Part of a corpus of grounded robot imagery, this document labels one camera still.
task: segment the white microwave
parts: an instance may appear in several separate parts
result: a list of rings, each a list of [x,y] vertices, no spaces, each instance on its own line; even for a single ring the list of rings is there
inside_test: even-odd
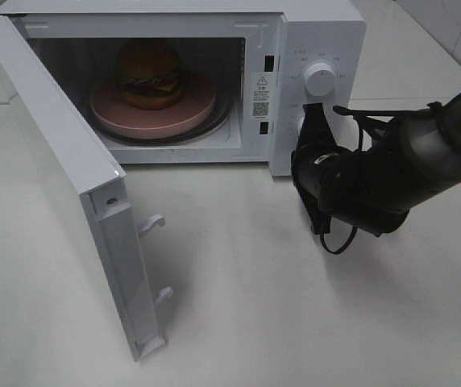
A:
[[[348,0],[7,0],[0,80],[43,187],[73,238],[92,235],[134,360],[162,346],[120,164],[265,162],[290,174],[303,105],[322,102],[335,135],[365,22]],[[130,38],[165,38],[216,85],[211,125],[178,141],[121,139],[89,96]]]

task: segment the sticker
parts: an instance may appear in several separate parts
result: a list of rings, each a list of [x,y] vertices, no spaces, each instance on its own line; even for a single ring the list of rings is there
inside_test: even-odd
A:
[[[272,93],[276,88],[276,73],[253,73],[251,76],[251,116],[268,120],[271,115]]]

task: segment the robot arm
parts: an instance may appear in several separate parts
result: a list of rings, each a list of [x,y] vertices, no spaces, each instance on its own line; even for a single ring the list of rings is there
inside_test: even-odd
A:
[[[292,153],[294,185],[308,211],[314,234],[330,232],[331,218],[379,236],[395,231],[409,210],[461,182],[461,94],[445,106],[419,111],[348,110],[360,130],[355,151],[336,144],[322,104],[304,106],[305,119]],[[388,116],[385,123],[373,116]],[[363,130],[374,140],[361,150]]]

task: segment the hamburger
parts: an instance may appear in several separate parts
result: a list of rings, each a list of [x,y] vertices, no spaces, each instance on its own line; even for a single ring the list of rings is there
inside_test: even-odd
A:
[[[129,105],[159,110],[182,97],[182,63],[162,39],[130,39],[116,58],[118,87]]]

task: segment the wire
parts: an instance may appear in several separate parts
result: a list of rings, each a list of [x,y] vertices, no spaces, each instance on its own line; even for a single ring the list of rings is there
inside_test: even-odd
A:
[[[358,124],[358,149],[363,150],[363,128]]]
[[[358,232],[358,227],[352,226],[351,233],[349,234],[349,237],[347,238],[345,243],[342,245],[342,247],[340,247],[340,248],[338,248],[336,250],[331,250],[327,246],[326,237],[324,236],[325,234],[324,234],[323,230],[320,230],[320,243],[326,249],[327,252],[330,252],[331,254],[335,254],[337,256],[338,254],[341,254],[342,252],[347,250],[347,248],[351,245],[352,241],[356,237],[357,232]]]
[[[333,106],[333,111],[339,115],[353,115],[353,116],[370,116],[370,117],[420,117],[431,118],[436,115],[442,105],[439,102],[432,102],[428,104],[428,110],[354,110],[347,109],[343,106]]]

